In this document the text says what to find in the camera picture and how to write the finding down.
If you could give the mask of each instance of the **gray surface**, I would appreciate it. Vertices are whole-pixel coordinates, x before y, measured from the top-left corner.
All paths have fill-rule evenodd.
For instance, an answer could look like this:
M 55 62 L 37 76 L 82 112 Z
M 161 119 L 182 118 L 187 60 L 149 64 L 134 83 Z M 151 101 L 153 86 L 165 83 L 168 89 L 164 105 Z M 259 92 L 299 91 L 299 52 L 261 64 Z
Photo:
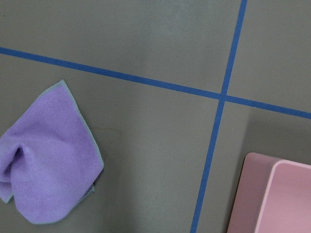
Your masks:
M 15 233 L 189 231 L 213 123 L 208 119 L 215 115 L 216 100 L 4 55 L 0 66 L 5 84 L 0 86 L 0 109 L 5 110 L 1 133 L 40 92 L 64 78 L 105 160 L 95 193 L 67 218 L 36 226 L 16 211 L 14 203 L 1 202 L 2 229 Z
M 225 233 L 246 154 L 311 165 L 309 119 L 226 103 L 198 233 Z
M 0 3 L 3 47 L 215 92 L 222 87 L 240 4 L 22 2 Z
M 311 4 L 250 0 L 229 94 L 311 111 Z
M 220 92 L 240 1 L 0 2 L 0 46 Z M 250 0 L 229 94 L 311 112 L 310 4 Z M 0 134 L 65 79 L 105 159 L 96 192 L 36 226 L 0 203 L 15 233 L 189 232 L 217 101 L 0 55 Z M 199 233 L 225 233 L 242 162 L 311 164 L 309 120 L 226 103 Z

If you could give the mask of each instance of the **blue line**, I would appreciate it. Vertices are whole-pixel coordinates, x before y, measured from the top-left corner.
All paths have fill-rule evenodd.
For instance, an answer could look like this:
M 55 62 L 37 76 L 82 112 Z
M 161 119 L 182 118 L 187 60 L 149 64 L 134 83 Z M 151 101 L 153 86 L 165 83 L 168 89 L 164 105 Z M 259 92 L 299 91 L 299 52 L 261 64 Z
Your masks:
M 231 102 L 231 103 L 237 103 L 237 104 L 242 104 L 250 107 L 256 107 L 260 109 L 265 109 L 269 111 L 274 111 L 278 113 L 284 113 L 296 117 L 302 117 L 302 118 L 307 118 L 311 119 L 311 113 L 304 112 L 304 111 L 299 111 L 291 108 L 285 108 L 285 107 L 280 107 L 277 105 L 273 104 L 268 104 L 268 103 L 263 103 L 263 102 L 258 102 L 254 100 L 247 100 L 239 97 L 234 97 L 234 96 L 226 96 L 225 101 Z
M 5 54 L 5 55 L 10 55 L 14 57 L 19 57 L 19 58 L 24 58 L 32 61 L 37 61 L 37 62 L 43 62 L 46 64 L 51 64 L 51 65 L 56 65 L 60 67 L 66 67 L 70 69 L 76 69 L 76 70 L 81 70 L 84 72 L 89 72 L 89 73 L 94 73 L 94 74 L 99 74 L 99 75 L 105 75 L 108 77 L 112 78 L 117 78 L 117 79 L 122 79 L 122 80 L 128 80 L 136 83 L 142 83 L 150 86 L 156 86 L 156 87 L 161 87 L 169 90 L 174 90 L 174 91 L 179 91 L 179 92 L 184 92 L 184 93 L 189 93 L 197 96 L 203 96 L 203 97 L 208 97 L 212 99 L 219 100 L 220 94 L 211 92 L 211 91 L 205 91 L 197 88 L 192 88 L 192 87 L 187 87 L 187 86 L 182 86 L 182 85 L 177 85 L 173 83 L 168 83 L 168 82 L 162 82 L 158 80 L 153 80 L 153 79 L 147 79 L 144 77 L 140 76 L 135 76 L 131 74 L 125 74 L 125 73 L 120 73 L 108 69 L 102 69 L 98 67 L 92 67 L 92 66 L 87 66 L 79 63 L 74 63 L 74 62 L 69 62 L 69 61 L 64 61 L 60 59 L 55 59 L 51 57 L 45 57 L 41 55 L 36 55 L 36 54 L 31 54 L 27 52 L 21 52 L 17 50 L 12 50 L 12 49 L 7 49 L 0 47 L 0 53 Z
M 216 111 L 213 130 L 212 130 L 212 134 L 210 137 L 210 142 L 209 142 L 209 146 L 208 146 L 208 150 L 207 150 L 207 157 L 206 157 L 206 161 L 205 161 L 205 165 L 204 165 L 204 169 L 203 169 L 199 194 L 198 194 L 198 198 L 197 198 L 197 202 L 196 202 L 196 206 L 195 206 L 195 210 L 194 210 L 194 214 L 193 214 L 190 233 L 196 233 L 197 228 L 198 228 L 198 223 L 199 223 L 200 214 L 201 214 L 201 210 L 202 210 L 205 190 L 206 190 L 206 186 L 207 186 L 207 182 L 208 182 L 209 171 L 210 171 L 210 167 L 211 167 L 211 163 L 212 163 L 212 159 L 213 159 L 213 155 L 214 155 L 214 151 L 215 151 L 215 146 L 216 146 L 220 122 L 221 122 L 221 118 L 223 115 L 225 98 L 226 98 L 226 95 L 228 92 L 232 68 L 234 65 L 234 59 L 235 59 L 235 55 L 236 55 L 237 48 L 238 48 L 239 38 L 240 38 L 243 19 L 244 19 L 245 10 L 246 10 L 246 4 L 247 4 L 247 0 L 241 0 L 237 24 L 235 27 L 235 31 L 234 31 L 234 35 L 233 35 L 233 39 L 232 39 L 232 43 L 231 43 L 231 49 L 230 49 L 227 68 L 226 68 L 226 72 L 225 72 L 223 87 L 222 87 L 222 91 L 221 91 L 221 97 L 220 97 L 220 100 L 218 102 L 218 107 L 217 107 L 217 111 Z

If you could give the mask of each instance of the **purple towel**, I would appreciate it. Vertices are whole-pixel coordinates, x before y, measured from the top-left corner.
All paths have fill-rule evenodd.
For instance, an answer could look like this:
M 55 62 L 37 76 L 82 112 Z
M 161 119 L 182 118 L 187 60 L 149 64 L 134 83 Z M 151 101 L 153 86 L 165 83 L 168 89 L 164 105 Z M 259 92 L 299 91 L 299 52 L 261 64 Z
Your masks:
M 43 92 L 0 138 L 0 197 L 14 196 L 31 223 L 64 218 L 104 167 L 97 144 L 62 80 Z

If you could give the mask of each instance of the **pink tray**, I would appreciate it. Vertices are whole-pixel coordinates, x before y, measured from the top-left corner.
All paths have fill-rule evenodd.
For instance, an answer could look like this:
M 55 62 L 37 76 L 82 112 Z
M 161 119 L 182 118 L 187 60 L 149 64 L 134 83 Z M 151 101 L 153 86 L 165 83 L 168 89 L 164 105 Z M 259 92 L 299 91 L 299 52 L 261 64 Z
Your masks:
M 311 233 L 311 166 L 248 154 L 227 233 Z

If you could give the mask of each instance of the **cloth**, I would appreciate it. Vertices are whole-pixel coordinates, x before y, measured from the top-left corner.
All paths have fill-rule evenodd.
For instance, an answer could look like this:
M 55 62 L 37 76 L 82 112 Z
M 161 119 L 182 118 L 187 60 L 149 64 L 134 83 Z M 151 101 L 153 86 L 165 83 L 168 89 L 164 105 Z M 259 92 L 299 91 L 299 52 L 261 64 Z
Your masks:
M 44 91 L 0 138 L 0 198 L 31 223 L 64 218 L 104 168 L 65 81 Z

